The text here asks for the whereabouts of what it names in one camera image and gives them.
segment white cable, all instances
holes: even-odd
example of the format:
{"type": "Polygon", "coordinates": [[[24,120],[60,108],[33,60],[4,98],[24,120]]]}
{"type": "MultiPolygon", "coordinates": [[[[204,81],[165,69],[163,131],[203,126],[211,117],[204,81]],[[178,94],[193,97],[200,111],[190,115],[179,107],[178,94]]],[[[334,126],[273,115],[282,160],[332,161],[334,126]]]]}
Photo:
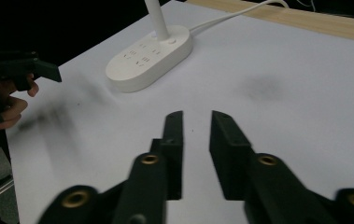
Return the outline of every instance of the white cable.
{"type": "Polygon", "coordinates": [[[299,0],[296,0],[298,3],[300,3],[300,5],[302,5],[302,6],[304,6],[304,7],[311,7],[311,6],[309,6],[309,5],[306,5],[305,3],[303,3],[303,2],[301,2],[301,1],[299,1],[299,0]]]}
{"type": "Polygon", "coordinates": [[[311,6],[313,7],[313,12],[316,12],[316,6],[314,6],[314,1],[311,0],[311,6]]]}
{"type": "Polygon", "coordinates": [[[213,22],[217,22],[217,21],[226,21],[226,20],[228,20],[228,19],[230,19],[232,17],[235,17],[235,16],[241,15],[243,13],[249,12],[249,11],[251,11],[251,10],[257,8],[257,7],[261,7],[261,6],[264,6],[264,5],[267,5],[267,4],[272,4],[272,3],[279,3],[283,7],[289,8],[288,4],[285,1],[283,1],[283,0],[267,0],[267,1],[264,1],[264,2],[261,2],[261,3],[257,4],[257,5],[255,5],[253,7],[249,7],[249,8],[246,8],[244,10],[241,10],[241,11],[238,11],[238,12],[223,16],[223,17],[219,17],[217,19],[214,19],[214,20],[211,20],[211,21],[206,21],[206,22],[203,22],[201,24],[195,25],[195,26],[193,26],[190,29],[190,31],[195,30],[195,29],[197,29],[197,28],[199,28],[201,26],[207,25],[209,23],[213,23],[213,22]]]}

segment hand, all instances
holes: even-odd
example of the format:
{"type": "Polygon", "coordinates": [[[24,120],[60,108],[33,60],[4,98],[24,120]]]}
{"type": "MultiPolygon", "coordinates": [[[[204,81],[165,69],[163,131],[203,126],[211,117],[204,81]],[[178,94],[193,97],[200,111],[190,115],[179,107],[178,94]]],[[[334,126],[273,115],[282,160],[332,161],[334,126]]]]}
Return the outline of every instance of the hand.
{"type": "MultiPolygon", "coordinates": [[[[31,89],[27,93],[31,97],[34,97],[39,91],[33,77],[32,74],[28,76],[31,89]]],[[[1,113],[4,122],[0,123],[0,130],[14,126],[21,118],[21,112],[28,106],[26,101],[10,96],[16,90],[16,86],[11,80],[0,81],[0,101],[5,106],[1,113]]]]}

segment black tool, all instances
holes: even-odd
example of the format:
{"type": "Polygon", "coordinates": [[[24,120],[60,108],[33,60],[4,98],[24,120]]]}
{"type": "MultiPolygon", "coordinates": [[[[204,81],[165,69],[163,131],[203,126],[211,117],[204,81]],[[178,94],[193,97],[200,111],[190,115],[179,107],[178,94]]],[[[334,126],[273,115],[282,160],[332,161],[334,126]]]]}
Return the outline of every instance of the black tool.
{"type": "Polygon", "coordinates": [[[98,193],[77,185],[61,192],[39,224],[161,224],[166,201],[182,197],[182,111],[166,117],[163,138],[135,158],[129,177],[98,193]]]}
{"type": "Polygon", "coordinates": [[[0,81],[12,80],[17,91],[29,91],[29,74],[33,74],[34,79],[45,77],[57,82],[62,81],[58,66],[41,61],[37,52],[0,51],[0,81]]]}
{"type": "Polygon", "coordinates": [[[234,119],[213,111],[210,153],[226,200],[244,201],[251,224],[352,224],[354,189],[329,200],[307,189],[278,157],[255,153],[234,119]]]}

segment dark background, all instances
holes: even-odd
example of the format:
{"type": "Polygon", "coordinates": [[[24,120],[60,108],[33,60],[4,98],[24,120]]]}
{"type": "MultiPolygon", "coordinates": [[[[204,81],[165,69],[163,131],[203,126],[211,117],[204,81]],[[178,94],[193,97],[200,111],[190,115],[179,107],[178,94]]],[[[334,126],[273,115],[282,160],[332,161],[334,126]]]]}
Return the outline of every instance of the dark background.
{"type": "MultiPolygon", "coordinates": [[[[311,4],[310,0],[300,1],[311,4]]],[[[292,8],[313,10],[297,0],[286,2],[292,8]]],[[[352,0],[314,3],[319,13],[354,18],[352,0]]],[[[146,15],[144,0],[4,0],[0,1],[0,50],[35,50],[42,61],[61,65],[146,15]]]]}

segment table surface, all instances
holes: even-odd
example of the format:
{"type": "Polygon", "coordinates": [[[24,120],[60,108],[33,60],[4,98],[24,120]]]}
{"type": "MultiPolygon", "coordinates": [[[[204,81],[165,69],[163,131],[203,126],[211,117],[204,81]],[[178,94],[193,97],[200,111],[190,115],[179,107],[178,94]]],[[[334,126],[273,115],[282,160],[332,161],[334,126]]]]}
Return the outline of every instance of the table surface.
{"type": "MultiPolygon", "coordinates": [[[[227,14],[171,1],[167,24],[192,27],[227,14]]],[[[191,33],[193,51],[146,89],[117,91],[109,60],[152,31],[149,16],[60,66],[63,82],[37,80],[35,98],[7,130],[21,224],[37,223],[62,190],[102,192],[184,112],[183,199],[167,223],[247,223],[222,197],[209,155],[211,112],[232,116],[256,152],[281,158],[311,190],[354,187],[354,40],[238,16],[191,33]]]]}

